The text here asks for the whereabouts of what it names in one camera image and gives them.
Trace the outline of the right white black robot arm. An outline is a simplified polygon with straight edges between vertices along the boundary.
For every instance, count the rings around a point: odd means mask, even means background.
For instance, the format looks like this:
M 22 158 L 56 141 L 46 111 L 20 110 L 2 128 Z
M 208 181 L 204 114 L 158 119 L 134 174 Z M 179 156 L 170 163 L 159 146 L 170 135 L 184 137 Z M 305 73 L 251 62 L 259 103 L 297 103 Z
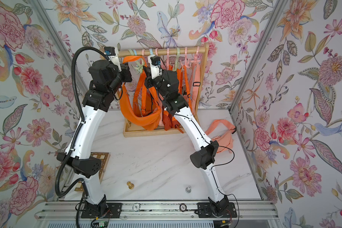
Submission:
M 192 164 L 201 171 L 204 178 L 204 186 L 208 190 L 208 208 L 210 214 L 221 218 L 225 213 L 235 218 L 233 213 L 234 203 L 230 203 L 228 195 L 223 193 L 216 174 L 215 156 L 220 148 L 217 141 L 211 140 L 202 130 L 192 114 L 186 99 L 179 93 L 177 73 L 168 70 L 152 70 L 144 67 L 146 79 L 145 87 L 154 88 L 156 96 L 162 98 L 162 104 L 166 111 L 181 124 L 190 138 L 195 152 L 190 155 Z

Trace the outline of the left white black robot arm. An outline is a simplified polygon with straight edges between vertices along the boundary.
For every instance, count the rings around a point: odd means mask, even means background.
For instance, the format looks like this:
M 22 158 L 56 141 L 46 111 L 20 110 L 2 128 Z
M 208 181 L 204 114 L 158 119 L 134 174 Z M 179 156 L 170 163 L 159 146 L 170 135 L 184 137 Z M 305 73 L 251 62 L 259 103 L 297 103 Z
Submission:
M 83 101 L 80 101 L 76 81 L 77 58 L 87 50 L 100 54 L 103 59 L 95 61 L 89 67 L 92 81 Z M 104 51 L 94 47 L 81 47 L 74 54 L 71 64 L 71 85 L 80 121 L 65 152 L 57 155 L 57 160 L 61 162 L 61 165 L 55 179 L 55 193 L 63 197 L 80 182 L 85 194 L 85 210 L 95 216 L 106 215 L 109 209 L 98 175 L 101 160 L 91 156 L 91 146 L 103 117 L 108 112 L 111 103 L 117 99 L 116 93 L 124 83 L 131 81 L 129 66 L 120 63 L 118 50 L 114 47 L 105 47 Z M 60 179 L 67 165 L 73 169 L 78 178 L 65 191 L 62 191 Z

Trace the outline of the pink sling bag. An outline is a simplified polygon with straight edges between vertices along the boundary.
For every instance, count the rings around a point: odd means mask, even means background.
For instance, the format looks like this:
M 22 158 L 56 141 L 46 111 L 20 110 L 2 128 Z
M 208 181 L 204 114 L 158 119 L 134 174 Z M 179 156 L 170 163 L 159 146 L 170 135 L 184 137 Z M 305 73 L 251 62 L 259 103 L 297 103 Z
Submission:
M 225 119 L 217 119 L 214 120 L 209 128 L 205 131 L 207 136 L 212 136 L 213 132 L 219 128 L 224 126 L 225 130 L 221 132 L 219 135 L 215 135 L 212 137 L 213 141 L 217 141 L 219 147 L 217 149 L 217 153 L 222 153 L 224 151 L 228 151 L 229 149 L 233 148 L 234 139 L 232 135 L 236 131 L 235 125 Z

